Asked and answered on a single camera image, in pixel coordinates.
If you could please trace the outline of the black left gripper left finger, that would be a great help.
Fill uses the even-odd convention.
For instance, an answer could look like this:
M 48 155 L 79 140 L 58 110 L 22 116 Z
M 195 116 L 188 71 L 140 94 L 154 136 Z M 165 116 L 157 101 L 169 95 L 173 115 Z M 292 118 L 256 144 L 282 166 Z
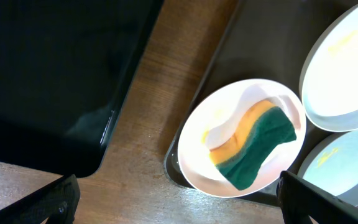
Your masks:
M 63 176 L 0 210 L 0 224 L 72 224 L 79 200 L 76 176 Z

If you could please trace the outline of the cream white plate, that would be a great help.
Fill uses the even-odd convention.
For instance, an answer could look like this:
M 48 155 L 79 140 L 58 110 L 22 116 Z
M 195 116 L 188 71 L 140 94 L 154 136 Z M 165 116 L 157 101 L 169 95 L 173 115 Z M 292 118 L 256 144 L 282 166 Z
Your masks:
M 331 132 L 358 129 L 358 4 L 320 35 L 300 77 L 307 118 Z

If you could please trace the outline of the green and yellow sponge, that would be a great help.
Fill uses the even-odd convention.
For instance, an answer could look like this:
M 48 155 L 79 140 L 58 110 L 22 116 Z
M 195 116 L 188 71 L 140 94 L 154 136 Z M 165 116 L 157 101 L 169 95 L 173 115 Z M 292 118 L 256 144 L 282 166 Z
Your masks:
M 295 128 L 286 114 L 269 100 L 262 100 L 247 110 L 234 134 L 213 149 L 209 158 L 237 190 L 245 190 L 254 183 L 269 154 L 294 140 Z

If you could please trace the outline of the pink plate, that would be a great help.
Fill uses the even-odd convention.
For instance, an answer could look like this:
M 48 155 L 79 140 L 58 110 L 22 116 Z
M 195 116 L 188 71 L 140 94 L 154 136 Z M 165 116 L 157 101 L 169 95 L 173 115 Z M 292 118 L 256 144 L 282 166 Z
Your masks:
M 277 146 L 264 160 L 254 183 L 237 190 L 210 161 L 209 147 L 204 139 L 209 130 L 225 123 L 242 103 L 250 108 L 260 100 L 270 99 L 285 112 L 294 124 L 296 140 Z M 189 115 L 180 133 L 177 157 L 180 170 L 195 189 L 220 197 L 242 197 L 260 191 L 275 182 L 301 151 L 306 134 L 305 109 L 287 86 L 266 79 L 248 79 L 228 84 L 207 96 Z

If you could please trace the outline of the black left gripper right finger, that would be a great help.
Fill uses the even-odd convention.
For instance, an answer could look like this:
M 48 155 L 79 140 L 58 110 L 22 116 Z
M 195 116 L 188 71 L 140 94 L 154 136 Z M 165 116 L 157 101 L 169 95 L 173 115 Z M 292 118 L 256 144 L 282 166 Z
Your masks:
M 285 224 L 358 224 L 357 207 L 289 171 L 280 173 L 276 194 Z

